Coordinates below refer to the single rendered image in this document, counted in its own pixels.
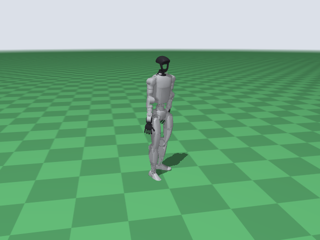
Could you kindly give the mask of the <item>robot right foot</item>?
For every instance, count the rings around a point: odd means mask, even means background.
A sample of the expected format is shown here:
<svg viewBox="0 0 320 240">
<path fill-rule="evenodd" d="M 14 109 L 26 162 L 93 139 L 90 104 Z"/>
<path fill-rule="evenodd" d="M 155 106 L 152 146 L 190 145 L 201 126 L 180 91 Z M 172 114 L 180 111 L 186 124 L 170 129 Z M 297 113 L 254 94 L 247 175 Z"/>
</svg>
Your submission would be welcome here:
<svg viewBox="0 0 320 240">
<path fill-rule="evenodd" d="M 162 179 L 158 176 L 157 173 L 152 174 L 152 171 L 151 171 L 151 170 L 149 171 L 148 175 L 149 175 L 150 177 L 152 177 L 152 178 L 153 178 L 154 180 L 156 180 L 156 181 L 161 181 L 161 180 L 162 180 Z"/>
</svg>

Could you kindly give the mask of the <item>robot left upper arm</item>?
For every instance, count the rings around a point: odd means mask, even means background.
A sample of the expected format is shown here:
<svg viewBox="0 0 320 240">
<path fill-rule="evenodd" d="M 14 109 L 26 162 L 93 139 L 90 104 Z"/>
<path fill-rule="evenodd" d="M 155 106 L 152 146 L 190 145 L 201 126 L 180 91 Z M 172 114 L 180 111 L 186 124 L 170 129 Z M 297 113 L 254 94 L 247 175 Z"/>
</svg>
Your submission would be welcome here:
<svg viewBox="0 0 320 240">
<path fill-rule="evenodd" d="M 171 98 L 173 98 L 175 96 L 175 94 L 174 94 L 174 92 L 172 90 L 174 88 L 174 83 L 175 83 L 176 77 L 174 75 L 171 75 L 171 78 L 172 78 L 172 80 L 171 80 L 171 89 L 170 89 L 169 99 L 171 99 Z"/>
</svg>

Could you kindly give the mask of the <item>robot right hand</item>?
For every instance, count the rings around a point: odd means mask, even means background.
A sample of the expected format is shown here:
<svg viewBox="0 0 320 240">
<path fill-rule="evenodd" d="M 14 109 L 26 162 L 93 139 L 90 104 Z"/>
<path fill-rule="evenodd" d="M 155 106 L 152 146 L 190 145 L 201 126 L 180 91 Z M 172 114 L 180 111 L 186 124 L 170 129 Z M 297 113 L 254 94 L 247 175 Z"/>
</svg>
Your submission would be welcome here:
<svg viewBox="0 0 320 240">
<path fill-rule="evenodd" d="M 147 117 L 146 117 L 147 118 Z M 155 132 L 155 130 L 154 130 L 154 128 L 152 127 L 152 118 L 151 118 L 151 122 L 149 122 L 149 121 L 147 121 L 147 119 L 146 119 L 146 125 L 145 125 L 145 129 L 144 129 L 144 133 L 146 133 L 146 134 L 152 134 L 152 129 L 153 129 L 153 131 Z"/>
</svg>

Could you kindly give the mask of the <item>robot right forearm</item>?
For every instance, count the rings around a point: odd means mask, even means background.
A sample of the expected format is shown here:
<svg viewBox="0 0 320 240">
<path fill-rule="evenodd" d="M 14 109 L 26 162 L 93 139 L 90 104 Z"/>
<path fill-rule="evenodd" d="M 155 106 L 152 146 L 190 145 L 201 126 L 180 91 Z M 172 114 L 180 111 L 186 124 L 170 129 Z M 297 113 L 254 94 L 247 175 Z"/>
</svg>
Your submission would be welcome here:
<svg viewBox="0 0 320 240">
<path fill-rule="evenodd" d="M 147 122 L 151 122 L 151 118 L 152 118 L 152 116 L 153 116 L 153 113 L 152 113 L 152 111 L 153 111 L 153 105 L 150 104 L 150 98 L 149 98 L 149 97 L 146 99 L 146 111 L 147 111 L 146 121 L 147 121 Z"/>
</svg>

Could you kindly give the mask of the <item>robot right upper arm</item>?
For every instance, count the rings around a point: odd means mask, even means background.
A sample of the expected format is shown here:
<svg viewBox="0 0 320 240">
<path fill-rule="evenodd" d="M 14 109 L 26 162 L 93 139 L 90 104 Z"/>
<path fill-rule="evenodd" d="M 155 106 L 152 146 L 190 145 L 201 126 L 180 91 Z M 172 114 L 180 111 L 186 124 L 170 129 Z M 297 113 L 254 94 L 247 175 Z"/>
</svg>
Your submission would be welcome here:
<svg viewBox="0 0 320 240">
<path fill-rule="evenodd" d="M 153 92 L 154 92 L 154 85 L 156 84 L 156 77 L 150 77 L 146 80 L 146 85 L 147 85 L 147 98 L 150 99 L 149 104 L 154 104 L 155 103 L 155 98 L 153 97 Z"/>
</svg>

